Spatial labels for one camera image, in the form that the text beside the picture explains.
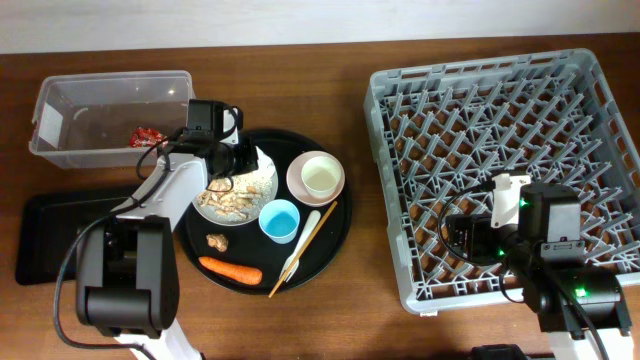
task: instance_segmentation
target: black rectangular tray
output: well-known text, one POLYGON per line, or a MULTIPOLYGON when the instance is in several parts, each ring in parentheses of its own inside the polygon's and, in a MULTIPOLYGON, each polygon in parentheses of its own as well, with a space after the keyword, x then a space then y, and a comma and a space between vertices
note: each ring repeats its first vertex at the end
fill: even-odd
MULTIPOLYGON (((16 281, 54 282, 78 229, 124 202, 140 185, 36 195, 24 207, 16 281)), ((75 255, 65 280, 75 279, 75 255)))

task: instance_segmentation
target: green light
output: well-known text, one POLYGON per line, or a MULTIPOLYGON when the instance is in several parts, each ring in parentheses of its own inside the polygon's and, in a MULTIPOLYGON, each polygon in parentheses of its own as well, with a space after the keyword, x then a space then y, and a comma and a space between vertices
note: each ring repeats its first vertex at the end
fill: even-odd
POLYGON ((585 290, 585 288, 577 288, 576 289, 576 296, 577 297, 586 297, 588 295, 589 295, 589 293, 587 293, 587 290, 585 290))

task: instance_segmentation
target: ginger root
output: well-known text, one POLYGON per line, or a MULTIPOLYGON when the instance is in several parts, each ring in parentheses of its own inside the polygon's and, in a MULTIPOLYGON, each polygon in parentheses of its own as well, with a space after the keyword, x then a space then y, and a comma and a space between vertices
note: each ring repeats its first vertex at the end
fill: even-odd
POLYGON ((218 249, 220 252, 227 251, 227 247, 229 247, 229 240, 227 240, 227 237, 222 234, 207 235, 207 243, 209 243, 209 246, 218 249))

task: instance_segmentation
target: dish rack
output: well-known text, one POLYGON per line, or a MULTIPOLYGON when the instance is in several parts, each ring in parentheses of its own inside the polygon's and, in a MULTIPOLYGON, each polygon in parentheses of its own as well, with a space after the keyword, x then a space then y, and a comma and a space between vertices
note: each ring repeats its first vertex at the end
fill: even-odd
MULTIPOLYGON (((410 313, 504 303, 500 265, 450 256, 437 216, 502 169, 571 186, 584 260, 640 282, 640 158, 594 54, 585 49, 380 71, 364 103, 400 298, 410 313)), ((490 213, 468 194, 451 213, 490 213)), ((511 278, 508 294, 522 299, 511 278)))

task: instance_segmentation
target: pink plate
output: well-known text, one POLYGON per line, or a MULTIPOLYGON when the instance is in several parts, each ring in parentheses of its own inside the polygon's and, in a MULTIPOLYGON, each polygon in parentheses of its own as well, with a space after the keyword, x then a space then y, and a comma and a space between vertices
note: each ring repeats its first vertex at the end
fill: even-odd
POLYGON ((287 187, 291 194, 303 204, 312 207, 327 205, 340 195, 340 192, 344 187, 344 168, 342 167, 342 164, 340 164, 342 176, 340 177, 336 191, 331 196, 324 199, 316 199, 307 192, 307 189, 304 187, 304 183, 302 182, 302 167, 307 161, 316 156, 328 156, 340 164, 340 161, 329 153, 324 151, 309 151, 293 160, 291 165, 289 165, 289 170, 287 170, 287 187))

